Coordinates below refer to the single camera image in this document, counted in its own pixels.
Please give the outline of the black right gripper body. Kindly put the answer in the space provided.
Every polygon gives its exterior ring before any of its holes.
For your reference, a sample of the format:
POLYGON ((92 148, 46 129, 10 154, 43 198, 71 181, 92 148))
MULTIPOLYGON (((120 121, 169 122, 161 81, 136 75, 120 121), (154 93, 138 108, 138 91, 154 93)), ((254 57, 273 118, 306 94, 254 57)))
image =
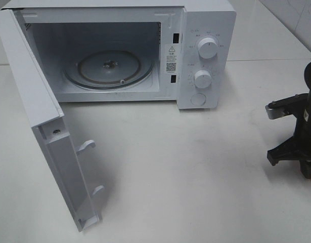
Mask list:
POLYGON ((294 136, 303 144, 311 145, 311 91, 307 94, 299 114, 294 136))

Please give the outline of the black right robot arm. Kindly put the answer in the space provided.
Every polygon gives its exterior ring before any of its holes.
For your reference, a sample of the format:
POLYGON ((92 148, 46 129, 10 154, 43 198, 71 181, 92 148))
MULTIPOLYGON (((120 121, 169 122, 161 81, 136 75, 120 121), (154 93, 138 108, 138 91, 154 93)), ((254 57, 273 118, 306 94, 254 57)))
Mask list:
POLYGON ((268 150, 267 159, 272 166, 280 161, 299 161, 301 173, 311 179, 311 62, 304 70, 304 81, 308 93, 273 101, 265 106, 269 119, 288 115, 296 118, 293 136, 268 150))

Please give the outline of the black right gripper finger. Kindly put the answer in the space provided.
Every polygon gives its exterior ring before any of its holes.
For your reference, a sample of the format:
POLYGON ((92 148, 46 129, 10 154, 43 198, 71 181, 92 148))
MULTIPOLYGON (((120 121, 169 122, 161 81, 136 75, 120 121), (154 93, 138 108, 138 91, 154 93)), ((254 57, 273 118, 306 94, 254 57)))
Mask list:
POLYGON ((301 160, 300 171, 306 179, 311 179, 311 160, 301 160))
POLYGON ((291 137, 277 147, 268 150, 267 159, 272 166, 275 166, 280 161, 309 160, 309 152, 303 149, 294 137, 291 137))

